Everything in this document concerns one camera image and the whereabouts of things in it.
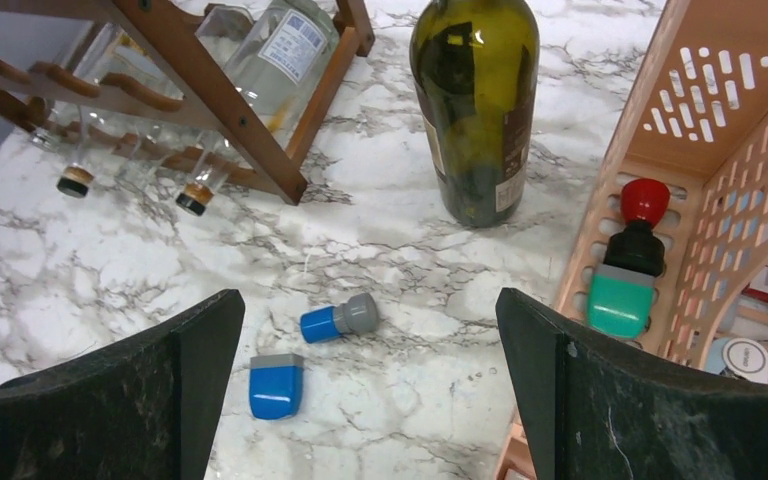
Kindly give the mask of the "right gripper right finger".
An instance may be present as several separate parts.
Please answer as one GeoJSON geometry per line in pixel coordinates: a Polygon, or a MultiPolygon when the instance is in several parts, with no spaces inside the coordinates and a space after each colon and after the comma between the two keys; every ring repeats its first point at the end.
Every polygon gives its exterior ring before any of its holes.
{"type": "Polygon", "coordinates": [[[540,479],[768,479],[768,385],[685,367],[513,289],[496,317],[540,479]]]}

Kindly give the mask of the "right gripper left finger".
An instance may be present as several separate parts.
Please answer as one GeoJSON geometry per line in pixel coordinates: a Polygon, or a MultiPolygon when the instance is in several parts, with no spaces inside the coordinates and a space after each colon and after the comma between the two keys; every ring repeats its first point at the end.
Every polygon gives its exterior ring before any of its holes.
{"type": "Polygon", "coordinates": [[[201,479],[245,314],[225,289],[0,385],[0,479],[201,479]]]}

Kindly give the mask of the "green wine bottle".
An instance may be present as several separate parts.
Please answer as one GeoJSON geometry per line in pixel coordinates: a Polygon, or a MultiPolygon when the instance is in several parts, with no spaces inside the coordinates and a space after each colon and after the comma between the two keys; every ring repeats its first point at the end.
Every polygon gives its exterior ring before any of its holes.
{"type": "Polygon", "coordinates": [[[525,184],[540,53],[521,0],[432,1],[410,65],[444,206],[461,224],[499,225],[525,184]]]}

